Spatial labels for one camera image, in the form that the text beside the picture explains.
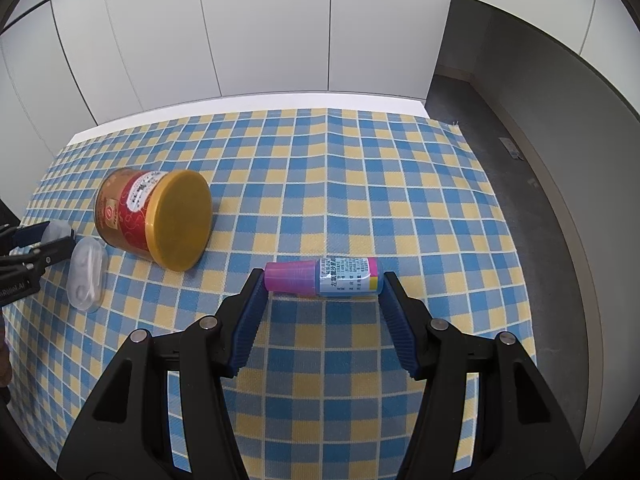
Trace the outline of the light blue plastic case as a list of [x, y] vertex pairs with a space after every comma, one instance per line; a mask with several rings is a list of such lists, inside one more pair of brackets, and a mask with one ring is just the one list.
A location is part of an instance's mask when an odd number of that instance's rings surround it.
[[63, 220], [50, 220], [49, 224], [42, 232], [40, 243], [47, 244], [72, 235], [73, 229], [68, 222]]

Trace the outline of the clear oval plastic case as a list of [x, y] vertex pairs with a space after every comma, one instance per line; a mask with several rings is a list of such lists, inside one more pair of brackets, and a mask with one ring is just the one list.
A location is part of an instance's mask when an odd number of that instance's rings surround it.
[[107, 267], [105, 245], [93, 237], [82, 238], [70, 256], [66, 292], [70, 305], [80, 312], [99, 307]]

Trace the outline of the small bottle purple cap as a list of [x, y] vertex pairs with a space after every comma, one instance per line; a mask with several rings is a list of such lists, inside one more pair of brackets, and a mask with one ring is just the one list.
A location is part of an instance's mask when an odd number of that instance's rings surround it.
[[270, 262], [265, 286], [275, 294], [352, 298], [378, 295], [383, 277], [372, 257], [323, 257], [317, 260]]

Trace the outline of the red gold tin can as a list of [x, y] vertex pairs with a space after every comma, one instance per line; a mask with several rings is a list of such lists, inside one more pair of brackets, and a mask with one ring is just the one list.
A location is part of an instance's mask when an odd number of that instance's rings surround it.
[[120, 168], [103, 180], [94, 201], [104, 242], [174, 272], [200, 260], [213, 216], [209, 186], [193, 170]]

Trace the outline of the blue yellow checkered tablecloth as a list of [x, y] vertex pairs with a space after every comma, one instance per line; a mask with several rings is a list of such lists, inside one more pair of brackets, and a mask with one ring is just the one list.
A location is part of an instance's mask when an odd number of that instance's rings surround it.
[[[47, 270], [37, 295], [4, 310], [9, 410], [48, 463], [133, 330], [184, 330], [270, 261], [374, 257], [462, 332], [510, 330], [535, 347], [511, 233], [455, 126], [326, 107], [148, 120], [63, 148], [24, 222], [62, 220], [95, 236], [96, 191], [127, 167], [199, 172], [213, 197], [212, 236], [184, 273], [111, 249], [90, 312], [68, 303], [67, 266]], [[224, 382], [254, 479], [393, 478], [422, 391], [371, 298], [271, 299], [247, 364]]]

